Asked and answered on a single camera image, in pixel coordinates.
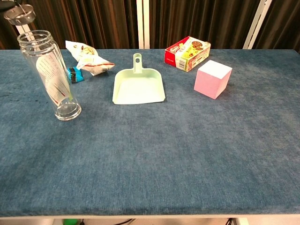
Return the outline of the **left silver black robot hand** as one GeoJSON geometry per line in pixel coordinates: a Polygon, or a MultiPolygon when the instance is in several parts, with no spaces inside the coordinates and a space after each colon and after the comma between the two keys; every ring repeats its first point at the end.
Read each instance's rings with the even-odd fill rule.
{"type": "Polygon", "coordinates": [[[7,11],[16,6],[16,2],[13,0],[0,0],[0,11],[7,11]]]}

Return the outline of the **white pillar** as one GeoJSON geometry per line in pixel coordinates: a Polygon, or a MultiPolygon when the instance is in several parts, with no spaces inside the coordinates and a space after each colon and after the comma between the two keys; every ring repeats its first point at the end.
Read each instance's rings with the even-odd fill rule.
{"type": "Polygon", "coordinates": [[[25,25],[16,25],[15,27],[18,30],[20,35],[23,34],[23,33],[31,31],[27,24],[25,24],[25,25]]]}
{"type": "Polygon", "coordinates": [[[252,49],[272,0],[260,0],[242,49],[252,49]]]}
{"type": "Polygon", "coordinates": [[[136,0],[139,49],[150,49],[150,2],[136,0]]]}

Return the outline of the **dark brown curtain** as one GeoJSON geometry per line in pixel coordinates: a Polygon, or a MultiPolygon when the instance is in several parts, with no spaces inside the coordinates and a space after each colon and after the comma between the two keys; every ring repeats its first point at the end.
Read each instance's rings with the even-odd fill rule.
{"type": "Polygon", "coordinates": [[[272,0],[253,48],[300,53],[300,0],[272,0]]]}
{"type": "Polygon", "coordinates": [[[187,36],[214,49],[241,49],[260,0],[150,0],[150,47],[187,36]]]}
{"type": "Polygon", "coordinates": [[[136,0],[19,0],[33,6],[31,30],[47,30],[61,49],[65,41],[96,49],[138,48],[136,0]]]}

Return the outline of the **clear glass bottle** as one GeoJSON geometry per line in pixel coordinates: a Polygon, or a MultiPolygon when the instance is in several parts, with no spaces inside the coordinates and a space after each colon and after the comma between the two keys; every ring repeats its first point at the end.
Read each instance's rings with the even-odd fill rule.
{"type": "Polygon", "coordinates": [[[44,86],[44,92],[57,119],[68,121],[82,108],[68,78],[67,68],[57,43],[46,30],[32,30],[17,37],[21,53],[44,86]]]}

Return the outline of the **blue snack wrapper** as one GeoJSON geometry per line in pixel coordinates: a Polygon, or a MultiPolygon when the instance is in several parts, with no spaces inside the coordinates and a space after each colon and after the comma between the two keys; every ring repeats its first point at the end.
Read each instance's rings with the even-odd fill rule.
{"type": "Polygon", "coordinates": [[[71,83],[78,83],[84,80],[82,71],[76,67],[67,68],[67,74],[71,83]]]}

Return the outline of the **white crumpled snack bag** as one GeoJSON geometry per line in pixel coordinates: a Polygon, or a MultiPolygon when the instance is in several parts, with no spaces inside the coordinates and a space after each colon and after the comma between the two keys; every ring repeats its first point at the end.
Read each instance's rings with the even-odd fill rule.
{"type": "Polygon", "coordinates": [[[78,62],[76,68],[90,72],[93,76],[106,72],[115,66],[99,56],[94,47],[84,43],[65,41],[65,46],[78,62]]]}

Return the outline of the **mint green plastic dustpan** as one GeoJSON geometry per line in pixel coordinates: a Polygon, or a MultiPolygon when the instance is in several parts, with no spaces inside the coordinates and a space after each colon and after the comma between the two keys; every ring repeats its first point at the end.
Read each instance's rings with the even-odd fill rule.
{"type": "Polygon", "coordinates": [[[114,79],[112,101],[116,105],[163,102],[165,91],[161,74],[143,68],[142,55],[133,55],[133,68],[119,71],[114,79]]]}

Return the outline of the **red yellow snack box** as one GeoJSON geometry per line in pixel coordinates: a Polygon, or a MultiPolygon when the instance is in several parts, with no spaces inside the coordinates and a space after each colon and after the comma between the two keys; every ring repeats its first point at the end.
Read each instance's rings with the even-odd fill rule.
{"type": "Polygon", "coordinates": [[[185,72],[204,61],[211,44],[188,36],[165,49],[165,63],[185,72]]]}

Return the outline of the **blue felt table cover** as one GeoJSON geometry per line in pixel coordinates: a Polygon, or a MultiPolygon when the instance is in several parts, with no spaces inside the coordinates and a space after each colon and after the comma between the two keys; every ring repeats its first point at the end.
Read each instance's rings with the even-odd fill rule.
{"type": "Polygon", "coordinates": [[[135,50],[99,53],[115,66],[74,84],[82,112],[60,121],[21,52],[0,50],[0,217],[300,214],[300,54],[212,50],[232,73],[211,99],[142,50],[166,99],[115,105],[135,50]]]}

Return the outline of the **pink cube block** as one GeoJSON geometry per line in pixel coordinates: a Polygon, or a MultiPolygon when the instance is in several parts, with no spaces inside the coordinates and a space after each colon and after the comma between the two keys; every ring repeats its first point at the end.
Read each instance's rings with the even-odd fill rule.
{"type": "Polygon", "coordinates": [[[213,60],[197,70],[194,90],[216,99],[227,87],[232,68],[213,60]]]}

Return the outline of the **white table frame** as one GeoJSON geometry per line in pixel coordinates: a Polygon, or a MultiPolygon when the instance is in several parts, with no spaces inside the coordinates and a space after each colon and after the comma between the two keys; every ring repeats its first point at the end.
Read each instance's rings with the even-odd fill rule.
{"type": "Polygon", "coordinates": [[[85,225],[300,225],[300,214],[25,216],[0,217],[0,225],[63,225],[70,218],[85,225]]]}

